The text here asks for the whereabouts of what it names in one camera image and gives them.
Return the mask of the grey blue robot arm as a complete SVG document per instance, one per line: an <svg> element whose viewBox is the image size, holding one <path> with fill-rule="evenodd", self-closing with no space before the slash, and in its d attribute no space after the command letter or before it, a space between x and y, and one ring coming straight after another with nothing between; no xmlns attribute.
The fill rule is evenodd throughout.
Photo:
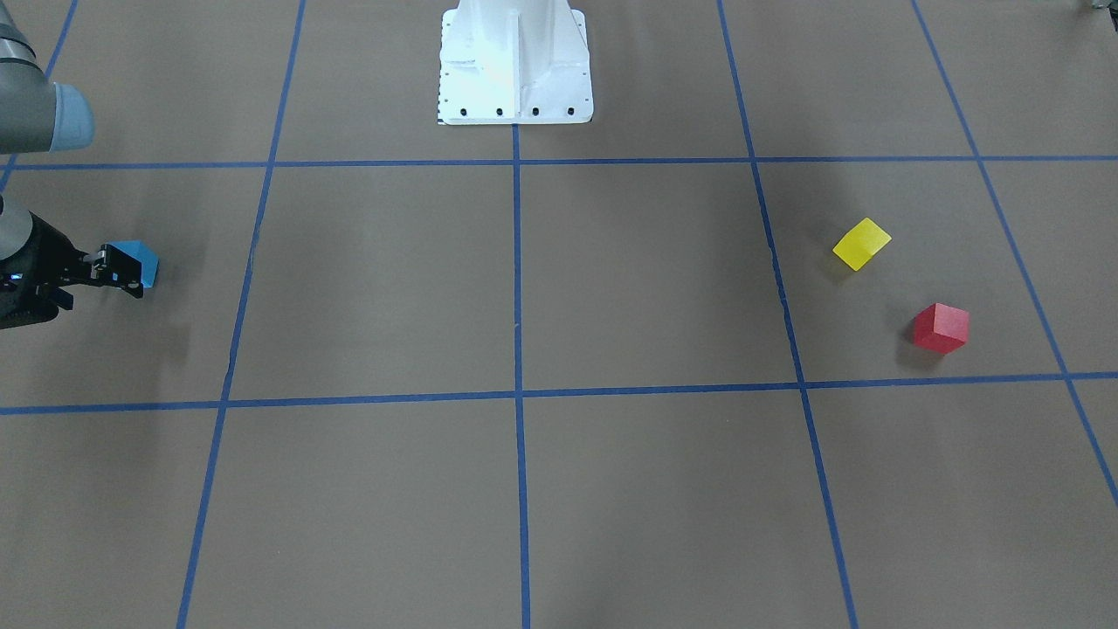
<svg viewBox="0 0 1118 629"><path fill-rule="evenodd" d="M75 86L53 82L35 47L1 7L1 149L4 155L88 147L94 115ZM85 252L51 223L3 197L1 327L53 321L73 307L68 287L123 290L140 299L157 280L157 254L140 240L116 240Z"/></svg>

